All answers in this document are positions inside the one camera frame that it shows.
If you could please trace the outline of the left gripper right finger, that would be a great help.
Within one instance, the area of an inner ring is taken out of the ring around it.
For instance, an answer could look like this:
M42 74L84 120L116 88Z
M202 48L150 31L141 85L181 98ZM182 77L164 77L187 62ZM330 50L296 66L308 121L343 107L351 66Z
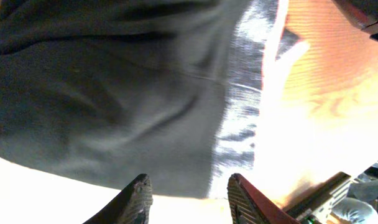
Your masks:
M241 174L229 178L227 191L233 224L300 224Z

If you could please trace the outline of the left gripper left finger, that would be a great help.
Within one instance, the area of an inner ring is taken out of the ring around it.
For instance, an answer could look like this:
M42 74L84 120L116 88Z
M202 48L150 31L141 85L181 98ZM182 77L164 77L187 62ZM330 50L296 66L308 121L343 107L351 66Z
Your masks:
M152 204L150 177L140 174L83 224L148 224Z

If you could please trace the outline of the black leggings with coral cuffs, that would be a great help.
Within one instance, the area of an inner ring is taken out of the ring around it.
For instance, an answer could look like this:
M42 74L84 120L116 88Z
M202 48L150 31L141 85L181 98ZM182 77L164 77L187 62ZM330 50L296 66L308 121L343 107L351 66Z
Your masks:
M292 48L286 1L7 0L0 157L121 189L224 198L251 177L262 63Z

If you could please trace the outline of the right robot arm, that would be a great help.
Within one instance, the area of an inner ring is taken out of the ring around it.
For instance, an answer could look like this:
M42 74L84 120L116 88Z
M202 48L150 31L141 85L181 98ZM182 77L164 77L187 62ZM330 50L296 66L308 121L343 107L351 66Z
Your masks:
M347 21L378 42L378 0L333 0Z

